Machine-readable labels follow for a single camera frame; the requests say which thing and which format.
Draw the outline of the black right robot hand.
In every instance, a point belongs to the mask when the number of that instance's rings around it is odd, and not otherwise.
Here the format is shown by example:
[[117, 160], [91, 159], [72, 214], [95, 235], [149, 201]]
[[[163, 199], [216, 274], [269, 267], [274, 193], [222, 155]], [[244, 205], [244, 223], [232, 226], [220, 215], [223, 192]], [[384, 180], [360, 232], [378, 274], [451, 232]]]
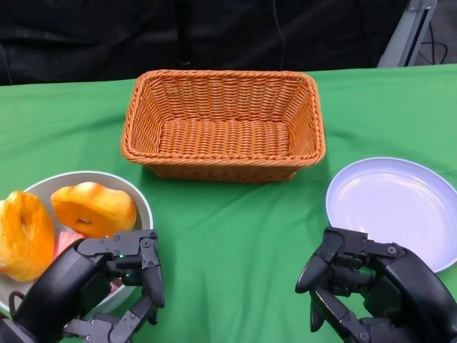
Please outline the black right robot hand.
[[412, 251], [327, 227], [295, 286], [309, 293], [310, 328], [344, 342], [455, 342], [456, 300]]

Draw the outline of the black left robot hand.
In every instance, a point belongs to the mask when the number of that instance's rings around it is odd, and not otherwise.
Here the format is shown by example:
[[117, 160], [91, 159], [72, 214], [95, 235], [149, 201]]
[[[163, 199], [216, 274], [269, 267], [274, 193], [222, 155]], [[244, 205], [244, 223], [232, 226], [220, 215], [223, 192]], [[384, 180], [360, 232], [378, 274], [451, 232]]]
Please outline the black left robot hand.
[[[158, 237], [153, 229], [117, 232], [112, 238], [79, 239], [67, 247], [21, 298], [11, 318], [1, 321], [2, 342], [59, 342], [79, 337], [85, 342], [132, 342], [145, 323], [156, 324], [164, 307], [164, 283]], [[141, 296], [122, 317], [96, 313], [119, 278], [140, 286]]]

